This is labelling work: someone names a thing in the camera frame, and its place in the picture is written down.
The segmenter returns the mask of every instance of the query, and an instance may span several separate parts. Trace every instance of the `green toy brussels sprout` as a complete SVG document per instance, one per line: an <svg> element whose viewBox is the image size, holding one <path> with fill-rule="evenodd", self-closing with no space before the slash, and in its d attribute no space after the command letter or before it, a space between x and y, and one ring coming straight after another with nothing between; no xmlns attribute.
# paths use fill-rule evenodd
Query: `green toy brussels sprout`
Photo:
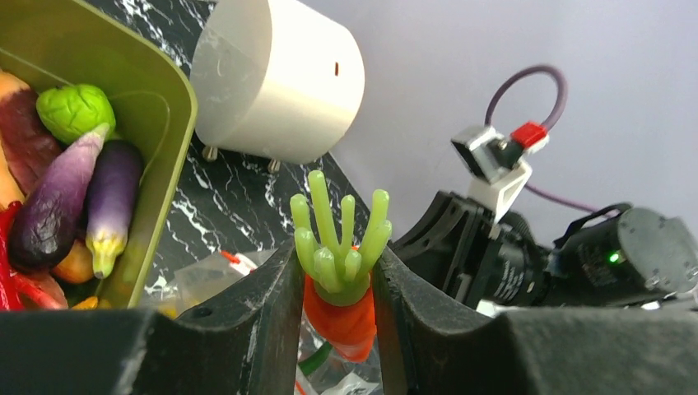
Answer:
<svg viewBox="0 0 698 395"><path fill-rule="evenodd" d="M102 123L109 125L110 139L116 127L107 95L88 84L60 86L39 95L36 111L44 126L59 141L70 145Z"/></svg>

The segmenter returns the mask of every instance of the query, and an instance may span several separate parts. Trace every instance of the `table surface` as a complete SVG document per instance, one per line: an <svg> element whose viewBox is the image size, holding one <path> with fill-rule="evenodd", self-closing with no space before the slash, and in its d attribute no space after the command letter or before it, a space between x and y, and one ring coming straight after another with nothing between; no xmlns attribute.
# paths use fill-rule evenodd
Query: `table surface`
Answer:
<svg viewBox="0 0 698 395"><path fill-rule="evenodd" d="M87 0L107 15L135 30L167 53L189 74L198 37L214 3L198 0ZM356 234L363 234L368 210L330 155L309 165L282 165L269 174L266 160L222 152L208 163L194 136L179 185L167 216L145 292L157 293L175 270L216 251L273 249L291 237L288 202L298 192L309 195L306 176L322 170L339 218L343 196L356 197Z"/></svg>

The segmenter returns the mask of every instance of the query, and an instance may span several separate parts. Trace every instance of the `toy carrot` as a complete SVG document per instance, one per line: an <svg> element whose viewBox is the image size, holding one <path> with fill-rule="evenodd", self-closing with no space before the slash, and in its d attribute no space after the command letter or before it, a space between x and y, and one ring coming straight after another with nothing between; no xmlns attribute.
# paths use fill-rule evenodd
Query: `toy carrot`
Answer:
<svg viewBox="0 0 698 395"><path fill-rule="evenodd" d="M370 272L393 232L387 220L389 196L381 189L374 192L364 239L359 248L353 248L354 197L342 199L342 238L337 239L324 174L314 170L308 181L319 243L310 224L307 199L302 194L291 198L295 250L306 274L305 314L340 356L363 362L376 334Z"/></svg>

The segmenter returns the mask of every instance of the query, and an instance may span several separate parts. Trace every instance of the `white cylinder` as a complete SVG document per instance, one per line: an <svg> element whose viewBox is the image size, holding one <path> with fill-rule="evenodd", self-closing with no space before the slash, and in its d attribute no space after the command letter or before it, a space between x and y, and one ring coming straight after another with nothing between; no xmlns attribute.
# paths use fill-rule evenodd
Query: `white cylinder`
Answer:
<svg viewBox="0 0 698 395"><path fill-rule="evenodd" d="M327 153L364 95L349 30L296 0L221 0L194 53L207 146L294 164Z"/></svg>

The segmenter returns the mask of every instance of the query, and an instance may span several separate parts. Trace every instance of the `toy vegetable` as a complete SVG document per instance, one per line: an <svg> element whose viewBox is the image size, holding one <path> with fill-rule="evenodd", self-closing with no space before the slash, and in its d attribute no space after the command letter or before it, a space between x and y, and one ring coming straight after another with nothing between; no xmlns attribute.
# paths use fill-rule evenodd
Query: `toy vegetable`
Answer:
<svg viewBox="0 0 698 395"><path fill-rule="evenodd" d="M389 196L384 190L374 192L369 224L357 249L351 246L354 197L347 195L342 199L342 238L337 239L324 174L314 170L308 181L320 243L310 225L305 196L296 194L291 198L295 249L306 275L305 314L340 356L363 362L376 334L370 272L393 232L393 225L387 220Z"/></svg>
<svg viewBox="0 0 698 395"><path fill-rule="evenodd" d="M7 247L18 272L52 269L70 253L108 130L98 126L59 155L17 213Z"/></svg>
<svg viewBox="0 0 698 395"><path fill-rule="evenodd" d="M36 112L54 137L67 146L103 123L109 125L108 140L116 128L107 95L93 85L59 86L42 92L36 100Z"/></svg>
<svg viewBox="0 0 698 395"><path fill-rule="evenodd" d="M7 235L19 211L21 203L12 202L0 212L0 310L23 310L20 294L11 279L10 261L7 257Z"/></svg>
<svg viewBox="0 0 698 395"><path fill-rule="evenodd" d="M13 180L4 181L0 200L4 205L12 199L24 201L51 162L62 152L58 142L44 127L36 113L37 93L26 82L0 71L0 140L4 164ZM21 189L17 196L11 184Z"/></svg>
<svg viewBox="0 0 698 395"><path fill-rule="evenodd" d="M108 277L126 249L143 170L141 152L130 142L106 142L97 158L87 189L85 237L97 278Z"/></svg>

